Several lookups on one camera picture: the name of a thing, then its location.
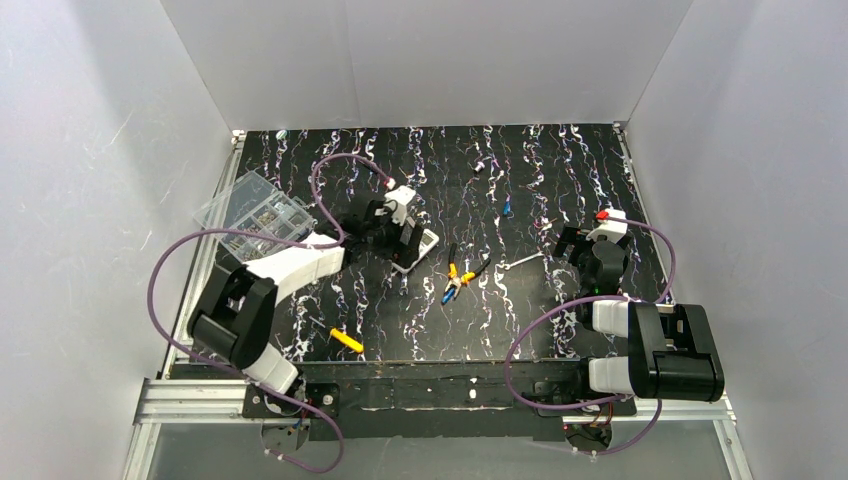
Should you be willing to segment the white remote control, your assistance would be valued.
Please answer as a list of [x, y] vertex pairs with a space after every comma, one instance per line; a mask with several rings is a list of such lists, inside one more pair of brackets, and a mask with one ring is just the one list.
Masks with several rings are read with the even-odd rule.
[[401, 274], [409, 274], [440, 242], [440, 237], [430, 229], [424, 229], [413, 260], [393, 261], [392, 268]]

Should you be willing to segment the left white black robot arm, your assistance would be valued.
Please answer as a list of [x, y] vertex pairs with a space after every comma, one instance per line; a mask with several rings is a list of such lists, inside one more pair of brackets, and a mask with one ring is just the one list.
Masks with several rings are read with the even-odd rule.
[[214, 267], [187, 325], [196, 344], [280, 394], [299, 376], [270, 342], [280, 303], [339, 273], [363, 254], [389, 260], [406, 274], [439, 239], [408, 217], [406, 201], [385, 197], [353, 202], [335, 222], [321, 224], [305, 241], [304, 248], [290, 246], [233, 270]]

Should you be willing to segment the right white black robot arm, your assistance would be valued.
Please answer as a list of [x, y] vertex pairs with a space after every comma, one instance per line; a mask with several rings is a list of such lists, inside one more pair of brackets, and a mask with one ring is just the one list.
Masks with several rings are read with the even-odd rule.
[[623, 356], [581, 362], [585, 389], [598, 394], [715, 402], [725, 378], [705, 309], [618, 299], [629, 264], [627, 233], [565, 226], [553, 255], [577, 269], [574, 308], [585, 328], [626, 341]]

